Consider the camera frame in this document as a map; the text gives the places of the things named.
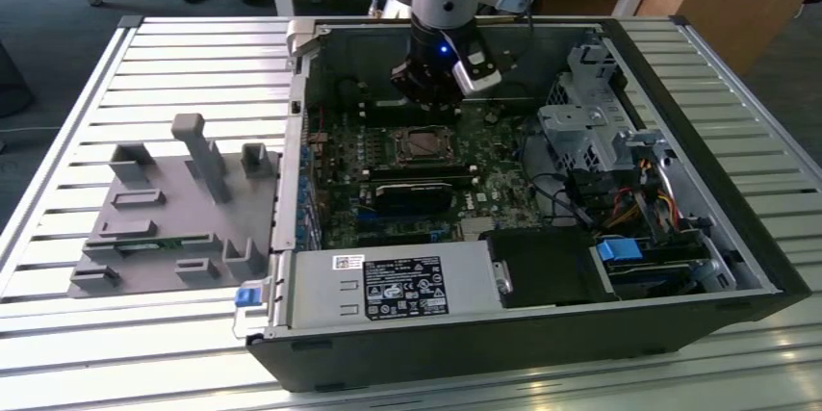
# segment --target dark carpet floor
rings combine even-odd
[[[294,0],[298,14],[362,14],[368,0]],[[125,14],[150,16],[238,16],[274,14],[240,0],[0,0],[0,41],[35,96],[17,115],[0,118],[0,224],[51,143],[55,130],[2,132],[62,123],[109,37]],[[804,9],[776,38],[744,82],[759,95],[809,155],[822,162],[822,6]]]

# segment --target power supply label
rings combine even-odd
[[[448,313],[438,257],[362,262],[364,314],[372,321]]]

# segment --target motherboard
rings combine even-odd
[[[476,241],[543,223],[519,161],[523,118],[469,101],[454,123],[373,127],[350,113],[312,131],[322,248]]]

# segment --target aluminum slotted table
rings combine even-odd
[[[233,289],[66,298],[114,143],[182,154],[169,132],[180,112],[208,119],[222,153],[248,141],[277,150],[286,130],[285,18],[121,24],[0,239],[0,409],[689,410],[822,399],[822,173],[667,18],[623,26],[813,291],[772,317],[672,354],[294,395],[233,338]]]

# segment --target blue latch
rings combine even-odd
[[[641,251],[636,245],[636,240],[631,238],[617,238],[604,240],[596,244],[596,251],[603,262],[608,260],[637,260],[641,259]]]
[[[233,306],[237,308],[261,305],[261,288],[240,288],[233,296]]]

